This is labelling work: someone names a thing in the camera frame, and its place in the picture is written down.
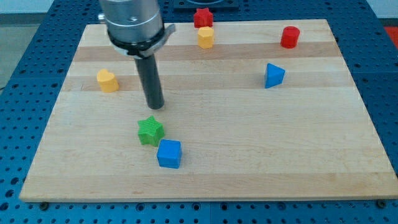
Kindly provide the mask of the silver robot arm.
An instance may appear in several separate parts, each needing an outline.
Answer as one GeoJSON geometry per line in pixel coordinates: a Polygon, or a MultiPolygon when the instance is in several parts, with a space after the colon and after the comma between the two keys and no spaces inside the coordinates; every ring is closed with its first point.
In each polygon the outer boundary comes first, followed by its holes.
{"type": "Polygon", "coordinates": [[[164,106],[155,53],[176,31],[165,26],[157,0],[99,0],[99,21],[106,24],[109,40],[121,54],[134,58],[147,105],[164,106]]]}

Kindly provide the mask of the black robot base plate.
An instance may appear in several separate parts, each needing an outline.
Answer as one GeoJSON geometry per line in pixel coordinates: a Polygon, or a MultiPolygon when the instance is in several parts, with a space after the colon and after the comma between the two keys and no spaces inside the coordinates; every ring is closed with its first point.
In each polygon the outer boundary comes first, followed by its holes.
{"type": "Polygon", "coordinates": [[[206,8],[209,9],[238,9],[238,0],[173,0],[175,10],[182,9],[196,9],[206,8]]]}

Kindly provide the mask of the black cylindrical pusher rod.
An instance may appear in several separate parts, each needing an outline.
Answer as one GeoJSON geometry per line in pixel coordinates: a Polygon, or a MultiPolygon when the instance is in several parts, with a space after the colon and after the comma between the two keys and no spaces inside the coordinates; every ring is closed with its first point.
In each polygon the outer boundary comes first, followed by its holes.
{"type": "Polygon", "coordinates": [[[152,110],[161,109],[164,105],[164,96],[155,56],[151,55],[141,59],[135,58],[134,61],[148,107],[152,110]]]}

